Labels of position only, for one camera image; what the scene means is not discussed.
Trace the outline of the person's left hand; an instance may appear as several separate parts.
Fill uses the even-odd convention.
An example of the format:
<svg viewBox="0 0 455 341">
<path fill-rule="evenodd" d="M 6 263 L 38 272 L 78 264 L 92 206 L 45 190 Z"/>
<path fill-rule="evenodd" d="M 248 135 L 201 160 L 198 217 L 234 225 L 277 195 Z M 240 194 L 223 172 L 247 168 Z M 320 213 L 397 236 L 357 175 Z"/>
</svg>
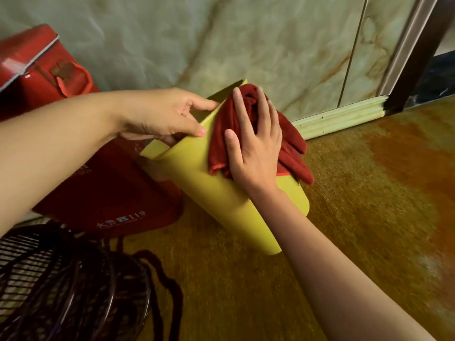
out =
<svg viewBox="0 0 455 341">
<path fill-rule="evenodd" d="M 122 137 L 128 140 L 157 139 L 168 146 L 183 138 L 173 136 L 176 116 L 195 119 L 191 110 L 212 112 L 218 107 L 213 100 L 177 88 L 119 91 L 115 103 L 122 119 Z"/>
</svg>

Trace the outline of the person's right hand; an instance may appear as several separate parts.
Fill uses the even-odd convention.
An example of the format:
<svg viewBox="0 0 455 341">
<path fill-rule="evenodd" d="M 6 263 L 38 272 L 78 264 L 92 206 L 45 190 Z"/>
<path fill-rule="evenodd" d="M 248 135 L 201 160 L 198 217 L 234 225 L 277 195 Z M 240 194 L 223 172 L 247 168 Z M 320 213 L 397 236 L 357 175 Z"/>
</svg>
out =
<svg viewBox="0 0 455 341">
<path fill-rule="evenodd" d="M 233 100 L 241 129 L 239 142 L 244 164 L 241 174 L 231 175 L 249 199 L 256 202 L 278 191 L 276 173 L 282 143 L 278 113 L 274 105 L 268 100 L 272 117 L 272 130 L 270 133 L 255 133 L 239 88 L 234 89 Z"/>
</svg>

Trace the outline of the dark red cloth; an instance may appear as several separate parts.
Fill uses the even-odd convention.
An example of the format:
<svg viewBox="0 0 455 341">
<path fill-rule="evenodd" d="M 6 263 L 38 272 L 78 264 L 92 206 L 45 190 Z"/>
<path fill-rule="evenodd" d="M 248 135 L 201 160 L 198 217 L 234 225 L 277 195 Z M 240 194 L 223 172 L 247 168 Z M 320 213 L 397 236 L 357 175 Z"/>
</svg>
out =
<svg viewBox="0 0 455 341">
<path fill-rule="evenodd" d="M 258 123 L 258 92 L 253 84 L 245 84 L 239 87 L 246 112 L 257 132 Z M 291 175 L 297 181 L 311 185 L 314 177 L 303 160 L 307 150 L 307 143 L 299 131 L 280 112 L 278 112 L 279 125 L 282 130 L 282 144 L 277 163 L 277 176 Z M 241 139 L 241 129 L 238 123 L 234 106 L 233 93 L 222 104 L 215 117 L 213 132 L 208 151 L 208 169 L 211 175 L 221 171 L 223 176 L 232 179 L 229 169 L 228 151 L 225 143 L 224 132 L 231 129 Z"/>
</svg>

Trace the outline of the yellow plastic bin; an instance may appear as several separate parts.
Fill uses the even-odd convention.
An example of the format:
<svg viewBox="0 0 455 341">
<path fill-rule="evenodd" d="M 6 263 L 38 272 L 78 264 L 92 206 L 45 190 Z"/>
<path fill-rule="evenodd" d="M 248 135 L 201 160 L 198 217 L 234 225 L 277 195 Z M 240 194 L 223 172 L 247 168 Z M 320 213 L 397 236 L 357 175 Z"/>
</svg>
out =
<svg viewBox="0 0 455 341">
<path fill-rule="evenodd" d="M 217 109 L 201 120 L 204 137 L 185 137 L 172 147 L 153 140 L 140 153 L 152 160 L 159 171 L 193 199 L 226 229 L 266 255 L 282 250 L 259 212 L 241 188 L 226 176 L 227 153 L 224 130 L 239 132 L 232 91 L 238 87 L 250 120 L 257 121 L 256 86 L 239 80 L 209 99 L 219 102 Z M 278 162 L 277 185 L 304 215 L 309 212 L 309 200 L 301 186 L 313 184 L 314 178 L 303 161 L 306 143 L 297 129 L 280 115 L 283 145 Z"/>
</svg>

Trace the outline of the person's left forearm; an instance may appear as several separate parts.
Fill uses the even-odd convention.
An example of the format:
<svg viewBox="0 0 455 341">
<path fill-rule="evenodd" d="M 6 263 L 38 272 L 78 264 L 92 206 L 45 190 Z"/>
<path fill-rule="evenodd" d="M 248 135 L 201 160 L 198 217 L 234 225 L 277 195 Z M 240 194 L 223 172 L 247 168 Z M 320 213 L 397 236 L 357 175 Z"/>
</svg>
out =
<svg viewBox="0 0 455 341">
<path fill-rule="evenodd" d="M 122 92 L 54 102 L 0 122 L 0 237 L 122 130 Z"/>
</svg>

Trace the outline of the person's right forearm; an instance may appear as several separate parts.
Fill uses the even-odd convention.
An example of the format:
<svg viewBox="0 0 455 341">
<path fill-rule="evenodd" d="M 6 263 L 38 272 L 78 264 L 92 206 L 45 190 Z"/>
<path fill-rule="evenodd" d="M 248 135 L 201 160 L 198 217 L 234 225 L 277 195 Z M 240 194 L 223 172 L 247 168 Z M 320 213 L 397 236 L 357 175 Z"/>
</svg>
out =
<svg viewBox="0 0 455 341">
<path fill-rule="evenodd" d="M 247 194 L 285 254 L 329 340 L 436 341 L 275 186 Z"/>
</svg>

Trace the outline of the pale skirting board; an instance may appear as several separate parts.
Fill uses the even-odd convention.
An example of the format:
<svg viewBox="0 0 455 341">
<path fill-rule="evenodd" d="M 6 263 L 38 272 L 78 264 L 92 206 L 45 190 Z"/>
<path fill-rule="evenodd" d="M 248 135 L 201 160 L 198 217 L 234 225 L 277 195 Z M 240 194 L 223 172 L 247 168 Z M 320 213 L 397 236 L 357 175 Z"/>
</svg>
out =
<svg viewBox="0 0 455 341">
<path fill-rule="evenodd" d="M 384 117 L 388 96 L 378 96 L 293 121 L 305 139 L 314 139 Z"/>
</svg>

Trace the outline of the red fabric bag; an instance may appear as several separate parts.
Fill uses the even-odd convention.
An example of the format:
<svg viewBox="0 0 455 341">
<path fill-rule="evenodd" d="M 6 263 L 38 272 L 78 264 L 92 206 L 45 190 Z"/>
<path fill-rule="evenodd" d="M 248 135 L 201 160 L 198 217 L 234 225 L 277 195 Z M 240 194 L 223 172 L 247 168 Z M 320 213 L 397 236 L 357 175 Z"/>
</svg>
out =
<svg viewBox="0 0 455 341">
<path fill-rule="evenodd" d="M 182 214 L 181 191 L 141 166 L 145 140 L 118 137 L 101 147 L 32 211 L 97 237 L 160 229 Z"/>
</svg>

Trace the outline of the dark brown door frame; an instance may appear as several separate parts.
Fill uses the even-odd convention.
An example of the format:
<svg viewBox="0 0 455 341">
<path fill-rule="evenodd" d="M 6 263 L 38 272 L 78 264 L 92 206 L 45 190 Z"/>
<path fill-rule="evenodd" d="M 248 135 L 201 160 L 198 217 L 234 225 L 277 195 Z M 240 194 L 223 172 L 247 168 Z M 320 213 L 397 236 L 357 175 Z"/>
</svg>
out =
<svg viewBox="0 0 455 341">
<path fill-rule="evenodd" d="M 386 116 L 403 111 L 453 21 L 455 0 L 418 0 L 379 91 Z"/>
</svg>

